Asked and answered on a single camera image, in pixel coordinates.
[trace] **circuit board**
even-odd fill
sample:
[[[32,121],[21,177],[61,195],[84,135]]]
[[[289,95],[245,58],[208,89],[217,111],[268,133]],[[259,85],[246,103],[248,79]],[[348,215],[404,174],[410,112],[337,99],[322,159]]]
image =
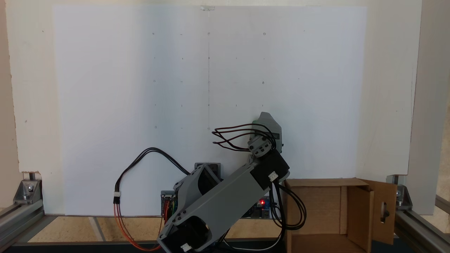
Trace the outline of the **circuit board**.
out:
[[[271,219],[269,196],[262,197],[241,218],[245,219]]]

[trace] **wooden floor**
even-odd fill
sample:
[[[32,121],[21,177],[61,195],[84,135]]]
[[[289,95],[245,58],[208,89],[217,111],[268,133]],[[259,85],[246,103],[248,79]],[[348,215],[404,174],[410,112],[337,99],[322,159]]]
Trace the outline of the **wooden floor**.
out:
[[[107,241],[125,241],[114,218],[98,218]],[[156,240],[161,218],[125,218],[125,225],[135,240]],[[227,238],[277,237],[279,228],[272,220],[239,220]],[[87,217],[58,217],[29,242],[97,241]]]

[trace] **screw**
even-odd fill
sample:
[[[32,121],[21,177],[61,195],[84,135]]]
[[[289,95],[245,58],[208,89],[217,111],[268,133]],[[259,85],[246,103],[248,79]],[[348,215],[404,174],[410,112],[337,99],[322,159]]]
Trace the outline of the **screw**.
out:
[[[34,189],[34,185],[32,185],[32,184],[27,185],[27,191],[33,191],[33,189]]]

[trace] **black cable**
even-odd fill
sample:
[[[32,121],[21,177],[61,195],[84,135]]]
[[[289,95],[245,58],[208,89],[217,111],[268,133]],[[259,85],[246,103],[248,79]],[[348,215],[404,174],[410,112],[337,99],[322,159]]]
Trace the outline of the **black cable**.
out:
[[[122,180],[122,177],[127,173],[131,168],[133,168],[137,163],[139,163],[144,156],[151,152],[156,152],[161,155],[163,155],[165,158],[167,158],[175,167],[177,167],[181,172],[183,172],[186,175],[189,175],[189,172],[184,169],[174,158],[172,158],[170,155],[168,155],[166,152],[162,151],[158,148],[147,148],[144,151],[142,151],[138,157],[122,172],[120,177],[117,179],[116,185],[114,186],[115,192],[120,192],[120,182]],[[120,204],[120,196],[114,196],[114,204]]]
[[[214,134],[214,135],[216,135],[216,136],[218,136],[218,137],[220,137],[220,138],[222,138],[222,139],[224,139],[224,140],[225,140],[225,138],[222,136],[223,133],[231,133],[231,132],[237,132],[237,131],[254,131],[254,132],[258,132],[258,133],[263,134],[265,137],[267,137],[267,138],[271,141],[271,143],[272,143],[272,145],[274,146],[274,148],[276,148],[276,139],[275,139],[273,133],[272,133],[268,128],[267,128],[267,130],[269,131],[269,133],[271,134],[271,136],[269,136],[269,134],[268,134],[267,132],[261,131],[261,130],[259,130],[259,129],[254,129],[254,128],[250,128],[250,129],[248,129],[248,128],[244,128],[244,129],[234,129],[234,130],[229,130],[229,131],[218,131],[217,129],[215,129],[215,130],[212,132],[212,134]]]
[[[267,132],[261,131],[259,129],[234,129],[234,128],[238,128],[238,127],[244,127],[244,126],[260,126],[263,127],[267,130]],[[219,130],[225,130],[225,129],[234,129],[234,130],[230,130],[230,131],[219,131]],[[222,148],[226,148],[226,149],[230,149],[232,151],[240,151],[240,152],[249,152],[248,148],[242,148],[242,147],[238,147],[235,146],[234,144],[232,144],[230,142],[230,140],[236,139],[238,138],[238,136],[235,136],[231,139],[226,139],[222,134],[223,133],[230,133],[230,132],[237,132],[237,131],[252,131],[251,133],[248,134],[254,134],[254,135],[261,135],[263,137],[266,137],[267,139],[269,139],[269,141],[272,144],[272,148],[276,149],[276,139],[274,134],[272,133],[272,131],[270,131],[269,128],[267,128],[266,126],[262,125],[262,124],[256,124],[256,123],[250,123],[250,124],[243,124],[243,125],[239,125],[239,126],[228,126],[228,127],[219,127],[214,129],[214,131],[212,132],[212,134],[214,134],[215,136],[218,136],[219,138],[223,139],[224,141],[221,141],[220,143],[218,142],[214,142],[215,144],[218,144],[219,146],[221,146]],[[228,148],[222,145],[222,143],[228,143],[232,148]]]

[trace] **wall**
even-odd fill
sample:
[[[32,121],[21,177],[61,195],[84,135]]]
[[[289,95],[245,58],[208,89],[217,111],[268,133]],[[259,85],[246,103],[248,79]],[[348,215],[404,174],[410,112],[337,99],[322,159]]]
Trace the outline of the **wall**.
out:
[[[0,208],[13,203],[22,174],[17,158],[5,1],[0,0]]]
[[[406,174],[421,0],[9,0],[8,37],[20,171],[39,171],[44,206],[65,213],[52,6],[57,4],[367,6],[358,177]]]

